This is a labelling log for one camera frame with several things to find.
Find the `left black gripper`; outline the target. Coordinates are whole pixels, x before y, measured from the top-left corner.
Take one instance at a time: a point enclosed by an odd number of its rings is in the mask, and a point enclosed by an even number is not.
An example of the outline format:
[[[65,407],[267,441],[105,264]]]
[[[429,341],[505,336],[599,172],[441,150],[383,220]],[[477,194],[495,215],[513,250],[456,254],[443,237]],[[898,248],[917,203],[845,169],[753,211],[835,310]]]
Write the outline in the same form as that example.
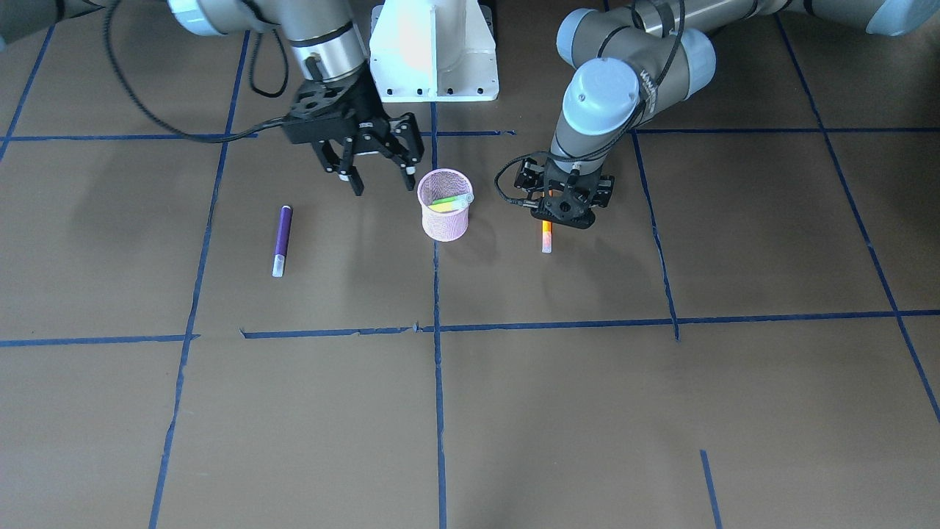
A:
[[[527,192],[526,198],[515,198],[514,204],[533,209],[540,197],[549,191],[577,190],[587,195],[591,209],[608,207],[613,195],[615,179],[602,174],[601,168],[591,172],[582,172],[581,163],[574,163],[570,170],[563,170],[554,160],[543,164],[536,161],[533,154],[521,161],[521,167],[514,181],[517,190]]]

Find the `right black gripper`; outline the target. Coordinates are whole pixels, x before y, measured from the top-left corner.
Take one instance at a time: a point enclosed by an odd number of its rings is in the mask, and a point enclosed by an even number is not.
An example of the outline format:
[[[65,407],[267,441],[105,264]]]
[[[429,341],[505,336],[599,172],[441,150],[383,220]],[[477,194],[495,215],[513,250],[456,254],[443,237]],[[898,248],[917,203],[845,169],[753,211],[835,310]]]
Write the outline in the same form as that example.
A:
[[[302,81],[282,128],[293,144],[310,143],[323,170],[339,175],[355,195],[365,190],[355,167],[356,147],[357,154],[391,160],[406,190],[416,186],[416,166],[425,154],[419,121],[413,112],[387,115],[366,65],[339,80]],[[339,142],[341,154],[333,150],[331,140]]]

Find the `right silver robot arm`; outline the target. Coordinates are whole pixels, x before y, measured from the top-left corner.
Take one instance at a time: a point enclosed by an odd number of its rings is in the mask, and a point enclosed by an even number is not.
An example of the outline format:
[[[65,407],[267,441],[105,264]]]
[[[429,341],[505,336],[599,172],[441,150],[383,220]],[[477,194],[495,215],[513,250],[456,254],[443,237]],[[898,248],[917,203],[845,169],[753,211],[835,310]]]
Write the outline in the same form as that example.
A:
[[[303,75],[285,116],[219,137],[189,134],[165,123],[134,93],[118,65],[113,45],[111,25],[119,6],[118,1],[4,1],[2,46],[60,21],[104,11],[104,49],[117,80],[134,106],[169,134],[182,140],[221,144],[281,129],[293,144],[311,146],[323,170],[349,183],[355,195],[365,190],[355,166],[358,155],[382,155],[396,165],[406,190],[416,186],[416,167],[425,153],[419,125],[411,112],[397,118],[386,113],[369,69],[365,41],[348,2],[168,2],[175,20],[195,35],[218,37],[245,31],[278,35]]]

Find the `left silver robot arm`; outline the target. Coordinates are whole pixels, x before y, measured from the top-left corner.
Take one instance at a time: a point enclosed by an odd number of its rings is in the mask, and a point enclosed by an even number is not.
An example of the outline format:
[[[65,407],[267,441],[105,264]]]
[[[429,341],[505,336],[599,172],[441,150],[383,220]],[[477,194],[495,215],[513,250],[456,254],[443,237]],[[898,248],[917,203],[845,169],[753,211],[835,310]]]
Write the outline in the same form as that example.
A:
[[[607,207],[614,178],[607,155],[631,130],[706,87],[717,70],[709,33],[755,17],[792,11],[872,35],[907,35],[937,13],[936,1],[631,1],[617,9],[578,9],[555,37],[574,68],[547,151],[513,160],[523,198],[496,191],[537,220],[585,228]]]

